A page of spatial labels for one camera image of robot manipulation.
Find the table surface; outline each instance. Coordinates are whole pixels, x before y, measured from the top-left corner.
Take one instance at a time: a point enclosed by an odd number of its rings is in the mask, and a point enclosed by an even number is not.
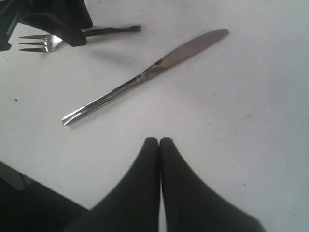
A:
[[[307,231],[309,1],[86,4],[97,27],[143,31],[32,54],[18,37],[40,31],[18,25],[0,57],[0,161],[91,208],[146,137],[171,137],[203,181],[267,231]],[[230,35],[205,52],[63,127],[173,48],[224,28]]]

